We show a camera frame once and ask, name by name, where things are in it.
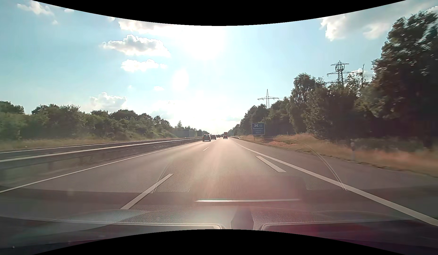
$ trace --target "blue road sign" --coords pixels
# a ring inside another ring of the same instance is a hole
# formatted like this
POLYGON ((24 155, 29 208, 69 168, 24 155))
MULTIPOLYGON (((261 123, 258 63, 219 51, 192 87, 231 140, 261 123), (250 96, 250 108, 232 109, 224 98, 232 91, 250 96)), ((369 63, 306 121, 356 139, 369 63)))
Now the blue road sign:
POLYGON ((264 135, 265 123, 252 123, 252 135, 264 135))

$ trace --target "sky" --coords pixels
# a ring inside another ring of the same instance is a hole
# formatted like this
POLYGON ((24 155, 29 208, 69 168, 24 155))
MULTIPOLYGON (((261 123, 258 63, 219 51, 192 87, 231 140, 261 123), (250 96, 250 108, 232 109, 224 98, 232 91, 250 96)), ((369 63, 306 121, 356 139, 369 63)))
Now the sky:
POLYGON ((128 20, 32 0, 0 0, 0 100, 82 111, 130 109, 222 133, 266 96, 289 96, 306 72, 325 81, 338 61, 371 78, 400 17, 438 14, 438 0, 254 26, 128 20))

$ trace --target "dashboard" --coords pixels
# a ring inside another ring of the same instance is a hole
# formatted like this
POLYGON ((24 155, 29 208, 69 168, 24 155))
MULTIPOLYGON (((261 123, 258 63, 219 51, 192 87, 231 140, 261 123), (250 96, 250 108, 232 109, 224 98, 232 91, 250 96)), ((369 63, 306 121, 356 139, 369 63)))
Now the dashboard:
POLYGON ((164 212, 108 210, 29 228, 2 244, 0 255, 37 254, 85 242, 158 232, 187 235, 192 232, 179 230, 197 229, 253 229, 261 233, 280 232, 345 241, 401 254, 438 254, 436 226, 365 212, 340 212, 342 219, 336 215, 337 212, 310 213, 242 206, 207 206, 164 212))

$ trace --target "car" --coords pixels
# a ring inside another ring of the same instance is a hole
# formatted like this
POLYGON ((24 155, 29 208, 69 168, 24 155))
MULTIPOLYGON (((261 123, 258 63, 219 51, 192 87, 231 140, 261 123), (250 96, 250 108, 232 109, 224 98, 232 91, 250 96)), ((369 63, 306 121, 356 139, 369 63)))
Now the car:
POLYGON ((202 141, 203 142, 206 142, 206 141, 211 142, 211 136, 210 135, 203 135, 202 141))

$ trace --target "asphalt road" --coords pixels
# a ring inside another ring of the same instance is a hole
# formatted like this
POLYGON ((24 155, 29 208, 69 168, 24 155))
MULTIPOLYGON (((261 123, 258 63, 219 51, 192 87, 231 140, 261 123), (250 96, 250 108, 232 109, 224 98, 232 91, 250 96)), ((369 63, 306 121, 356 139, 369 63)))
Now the asphalt road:
POLYGON ((106 209, 180 208, 193 193, 205 200, 296 199, 292 181, 300 177, 309 196, 297 210, 365 211, 438 225, 438 178, 325 160, 335 175, 313 155, 234 138, 194 142, 0 187, 0 216, 47 220, 106 209))

